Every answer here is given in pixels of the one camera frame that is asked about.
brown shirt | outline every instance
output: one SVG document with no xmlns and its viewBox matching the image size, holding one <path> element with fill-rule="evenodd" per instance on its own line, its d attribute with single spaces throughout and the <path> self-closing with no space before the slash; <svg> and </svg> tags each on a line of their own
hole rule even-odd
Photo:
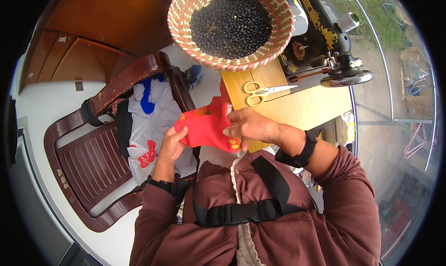
<svg viewBox="0 0 446 266">
<path fill-rule="evenodd" d="M 275 221 L 249 223 L 261 263 L 265 265 L 378 265 L 380 224 L 374 192 L 359 160 L 345 147 L 332 168 L 315 181 L 323 188 L 324 213 L 316 211 L 304 183 L 290 167 L 265 151 L 245 155 L 235 169 L 243 204 L 272 199 L 250 162 L 264 156 L 286 179 L 288 203 L 306 211 Z M 229 169 L 205 162 L 195 185 L 195 201 L 209 209 L 236 203 Z M 203 228 L 196 221 L 192 190 L 186 195 L 183 224 L 176 224 L 175 199 L 147 185 L 135 223 L 130 265 L 222 265 L 237 249 L 237 226 Z"/>
</svg>

wooden cabinet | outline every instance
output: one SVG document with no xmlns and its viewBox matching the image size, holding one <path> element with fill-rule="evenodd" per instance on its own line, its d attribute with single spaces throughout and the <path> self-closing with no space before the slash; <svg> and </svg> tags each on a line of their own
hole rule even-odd
<svg viewBox="0 0 446 266">
<path fill-rule="evenodd" d="M 136 57 L 91 40 L 77 38 L 54 71 L 51 81 L 109 82 Z"/>
<path fill-rule="evenodd" d="M 109 81 L 139 57 L 173 42 L 171 0 L 59 0 L 42 15 L 20 90 L 39 82 Z"/>
<path fill-rule="evenodd" d="M 45 28 L 97 40 L 137 56 L 172 43 L 171 0 L 61 0 Z"/>
</svg>

red fabric with yellow flowers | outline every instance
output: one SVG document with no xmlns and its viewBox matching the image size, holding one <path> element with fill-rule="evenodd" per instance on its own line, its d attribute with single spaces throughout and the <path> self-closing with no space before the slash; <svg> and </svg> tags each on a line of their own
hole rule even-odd
<svg viewBox="0 0 446 266">
<path fill-rule="evenodd" d="M 184 126 L 189 131 L 181 142 L 189 147 L 213 146 L 235 153 L 240 148 L 240 139 L 223 135 L 223 129 L 231 126 L 226 115 L 232 110 L 231 100 L 223 81 L 220 82 L 221 96 L 214 96 L 209 105 L 182 113 L 175 123 L 178 132 Z"/>
</svg>

pile of clothes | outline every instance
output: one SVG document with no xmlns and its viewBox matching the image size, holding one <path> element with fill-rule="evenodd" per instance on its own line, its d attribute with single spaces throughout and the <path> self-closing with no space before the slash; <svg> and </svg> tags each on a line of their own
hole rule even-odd
<svg viewBox="0 0 446 266">
<path fill-rule="evenodd" d="M 181 110 L 170 84 L 158 74 L 133 86 L 133 95 L 117 105 L 115 123 L 120 153 L 128 157 L 138 185 L 152 174 L 164 132 L 180 118 Z M 186 147 L 175 162 L 175 173 L 186 177 L 195 173 L 197 160 Z"/>
</svg>

sewing machine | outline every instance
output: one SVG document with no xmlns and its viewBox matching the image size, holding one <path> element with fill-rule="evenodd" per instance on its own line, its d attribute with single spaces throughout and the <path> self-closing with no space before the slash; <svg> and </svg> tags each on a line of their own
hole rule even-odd
<svg viewBox="0 0 446 266">
<path fill-rule="evenodd" d="M 372 72 L 361 69 L 362 60 L 350 53 L 350 35 L 338 25 L 341 16 L 328 0 L 287 1 L 295 19 L 302 20 L 303 15 L 299 14 L 304 10 L 308 24 L 305 33 L 297 29 L 294 31 L 294 36 L 279 56 L 289 82 L 326 74 L 328 76 L 320 80 L 322 86 L 343 87 L 365 83 L 373 78 Z"/>
</svg>

